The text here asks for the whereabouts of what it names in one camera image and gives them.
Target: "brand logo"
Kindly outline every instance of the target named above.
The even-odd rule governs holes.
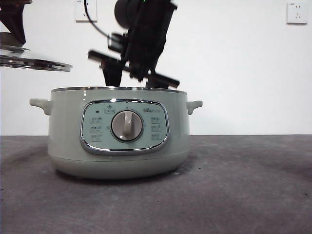
[[[150,112],[150,113],[153,112],[153,110],[151,110],[150,108],[146,108],[146,109],[144,109],[143,111],[144,111],[144,112]]]

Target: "cooker handle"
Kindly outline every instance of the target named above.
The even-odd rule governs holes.
[[[51,115],[51,110],[52,110],[52,101],[51,100],[32,98],[29,100],[29,104],[31,106],[40,107],[41,109],[43,109],[44,113],[47,116]]]
[[[193,110],[202,107],[203,106],[203,101],[187,101],[186,102],[186,108],[189,113],[189,115],[193,114]]]

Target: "white wall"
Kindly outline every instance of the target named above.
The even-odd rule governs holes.
[[[123,32],[116,0],[97,0],[98,25]],[[286,24],[286,0],[175,0],[157,70],[181,81],[204,107],[190,116],[192,134],[312,133],[312,2],[306,26]],[[54,88],[102,86],[89,49],[107,50],[88,23],[74,21],[73,0],[34,0],[24,10],[25,44],[74,67],[71,72],[1,68],[1,134],[46,135],[49,118],[30,98]],[[125,74],[122,86],[144,86]]]

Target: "cooker base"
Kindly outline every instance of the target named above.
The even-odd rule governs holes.
[[[146,160],[93,162],[51,156],[55,167],[72,176],[91,179],[130,179],[171,171],[184,162],[189,152]]]

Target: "gray table surface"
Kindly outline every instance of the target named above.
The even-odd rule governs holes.
[[[46,136],[2,136],[1,233],[312,233],[312,135],[191,142],[175,171],[103,181],[56,171]]]

